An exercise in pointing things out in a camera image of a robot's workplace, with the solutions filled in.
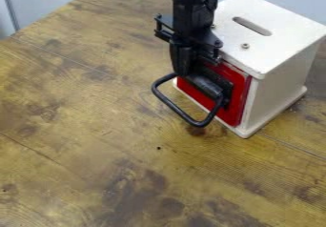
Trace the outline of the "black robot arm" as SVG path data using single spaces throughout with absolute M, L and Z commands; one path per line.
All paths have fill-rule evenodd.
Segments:
M 170 44 L 173 67 L 186 76 L 199 58 L 217 61 L 222 40 L 213 33 L 218 0 L 173 0 L 173 16 L 155 16 L 154 35 Z

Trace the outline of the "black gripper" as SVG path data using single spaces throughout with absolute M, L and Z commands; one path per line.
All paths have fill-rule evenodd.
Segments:
M 154 35 L 169 42 L 174 71 L 178 76 L 191 72 L 198 56 L 201 66 L 222 63 L 222 40 L 213 33 L 218 0 L 173 0 L 173 15 L 154 18 Z

